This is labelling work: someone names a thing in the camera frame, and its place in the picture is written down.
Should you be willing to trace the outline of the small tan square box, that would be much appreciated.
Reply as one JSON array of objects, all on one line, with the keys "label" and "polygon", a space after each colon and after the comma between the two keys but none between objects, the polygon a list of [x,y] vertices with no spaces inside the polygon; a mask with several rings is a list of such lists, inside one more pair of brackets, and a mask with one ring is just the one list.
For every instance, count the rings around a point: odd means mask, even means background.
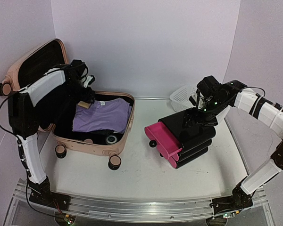
[{"label": "small tan square box", "polygon": [[80,101],[80,102],[78,103],[78,106],[80,106],[80,107],[82,107],[82,108],[85,108],[85,109],[89,109],[89,108],[90,108],[90,105],[91,105],[91,104],[86,103],[86,102],[84,102],[84,101]]}]

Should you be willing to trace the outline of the black pink tiered rack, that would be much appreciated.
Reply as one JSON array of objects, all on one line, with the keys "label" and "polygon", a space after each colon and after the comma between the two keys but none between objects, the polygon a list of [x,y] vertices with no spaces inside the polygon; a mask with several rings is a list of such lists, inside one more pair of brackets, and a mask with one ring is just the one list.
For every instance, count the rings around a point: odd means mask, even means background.
[{"label": "black pink tiered rack", "polygon": [[183,128],[184,111],[161,118],[144,129],[149,146],[156,148],[175,169],[205,154],[216,135],[215,126]]}]

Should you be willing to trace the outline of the pink hard-shell suitcase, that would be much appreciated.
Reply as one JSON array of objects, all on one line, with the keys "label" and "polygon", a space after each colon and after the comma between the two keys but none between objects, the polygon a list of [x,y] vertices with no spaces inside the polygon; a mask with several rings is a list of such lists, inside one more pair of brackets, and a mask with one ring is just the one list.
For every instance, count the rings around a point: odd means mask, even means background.
[{"label": "pink hard-shell suitcase", "polygon": [[[24,86],[37,81],[50,68],[67,63],[66,49],[60,39],[53,39],[40,47],[36,47],[9,68],[5,79],[0,83],[0,96],[8,96],[12,92],[16,92]],[[108,167],[111,170],[117,170],[121,165],[119,154],[125,147],[125,142],[133,123],[135,99],[127,93],[95,91],[95,100],[97,101],[110,101],[117,98],[122,98],[128,102],[132,110],[123,137],[113,145],[89,144],[84,141],[71,140],[54,135],[53,131],[55,128],[72,129],[75,109],[69,110],[56,124],[41,124],[39,130],[51,130],[58,146],[63,146],[64,150],[71,149],[109,157]]]}]

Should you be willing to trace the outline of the round glass cosmetic jar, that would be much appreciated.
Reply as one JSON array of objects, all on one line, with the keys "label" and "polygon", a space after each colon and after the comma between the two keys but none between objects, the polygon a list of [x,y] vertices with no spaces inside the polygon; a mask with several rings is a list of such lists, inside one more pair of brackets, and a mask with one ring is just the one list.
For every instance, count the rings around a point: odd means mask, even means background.
[{"label": "round glass cosmetic jar", "polygon": [[106,138],[105,138],[105,142],[107,145],[113,145],[115,143],[118,142],[118,137],[116,135],[108,135]]}]

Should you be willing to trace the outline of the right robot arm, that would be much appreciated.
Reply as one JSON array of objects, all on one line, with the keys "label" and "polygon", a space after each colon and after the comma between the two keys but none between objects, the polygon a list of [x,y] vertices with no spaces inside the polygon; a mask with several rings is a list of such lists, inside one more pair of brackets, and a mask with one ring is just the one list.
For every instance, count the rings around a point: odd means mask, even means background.
[{"label": "right robot arm", "polygon": [[251,117],[241,128],[249,132],[248,147],[274,148],[257,169],[235,186],[231,195],[215,198],[211,203],[217,213],[248,208],[257,189],[283,172],[283,105],[266,99],[265,92],[258,93],[259,87],[238,80],[222,84],[212,75],[204,77],[196,89],[194,107],[184,112],[183,126],[215,126],[217,115],[235,108]]}]

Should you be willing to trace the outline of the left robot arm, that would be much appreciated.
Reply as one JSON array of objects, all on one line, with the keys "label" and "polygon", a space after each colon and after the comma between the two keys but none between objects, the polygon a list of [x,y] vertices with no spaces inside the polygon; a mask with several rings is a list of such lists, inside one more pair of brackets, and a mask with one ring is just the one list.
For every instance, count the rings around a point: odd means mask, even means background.
[{"label": "left robot arm", "polygon": [[74,110],[80,103],[93,104],[94,91],[89,86],[94,76],[82,60],[56,65],[40,79],[9,95],[9,134],[17,140],[20,161],[26,171],[27,183],[44,206],[54,202],[49,178],[43,170],[37,147],[37,131],[43,123],[54,123]]}]

